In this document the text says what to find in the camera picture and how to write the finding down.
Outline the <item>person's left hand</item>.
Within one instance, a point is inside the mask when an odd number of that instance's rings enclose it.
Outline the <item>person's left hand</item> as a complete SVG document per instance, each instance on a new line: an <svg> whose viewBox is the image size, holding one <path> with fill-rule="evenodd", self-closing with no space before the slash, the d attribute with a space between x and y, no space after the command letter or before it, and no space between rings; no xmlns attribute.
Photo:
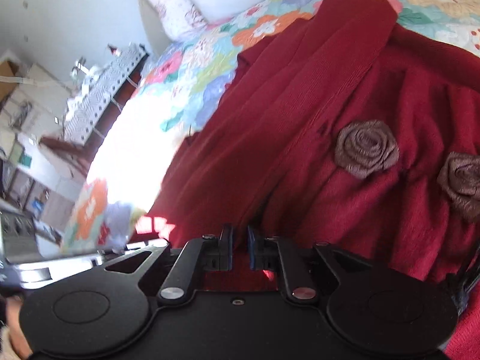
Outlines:
<svg viewBox="0 0 480 360"><path fill-rule="evenodd" d="M28 359L32 349L20 326L21 295L1 298L1 360Z"/></svg>

